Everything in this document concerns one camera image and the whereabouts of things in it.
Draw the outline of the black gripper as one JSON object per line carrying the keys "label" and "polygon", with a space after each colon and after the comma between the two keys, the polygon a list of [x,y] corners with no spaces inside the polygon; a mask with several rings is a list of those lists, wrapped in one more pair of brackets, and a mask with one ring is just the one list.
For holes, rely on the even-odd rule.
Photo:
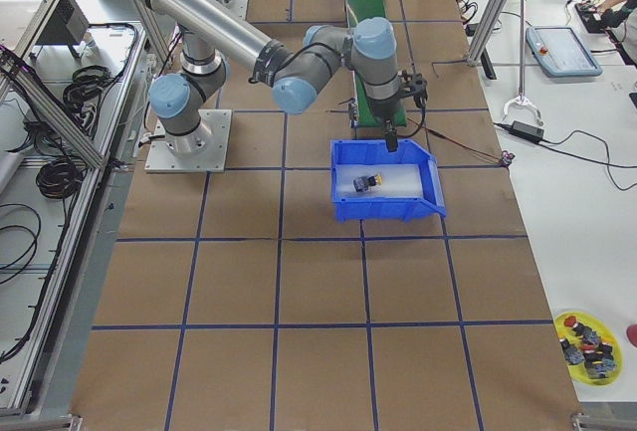
{"label": "black gripper", "polygon": [[396,116],[404,114],[402,98],[398,95],[386,99],[368,98],[370,113],[376,122],[383,122],[383,137],[388,152],[398,149],[398,135],[394,124]]}

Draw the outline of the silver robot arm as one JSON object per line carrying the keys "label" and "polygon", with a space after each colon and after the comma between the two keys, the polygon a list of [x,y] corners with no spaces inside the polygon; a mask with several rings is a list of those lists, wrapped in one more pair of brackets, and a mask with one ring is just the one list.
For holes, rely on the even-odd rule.
{"label": "silver robot arm", "polygon": [[398,134],[394,117],[401,107],[397,44],[384,17],[352,28],[309,28],[296,53],[269,37],[224,4],[224,0],[139,0],[149,10],[171,17],[196,38],[251,70],[252,80],[271,88],[279,109],[301,113],[317,99],[340,67],[360,78],[372,115],[394,152]]}

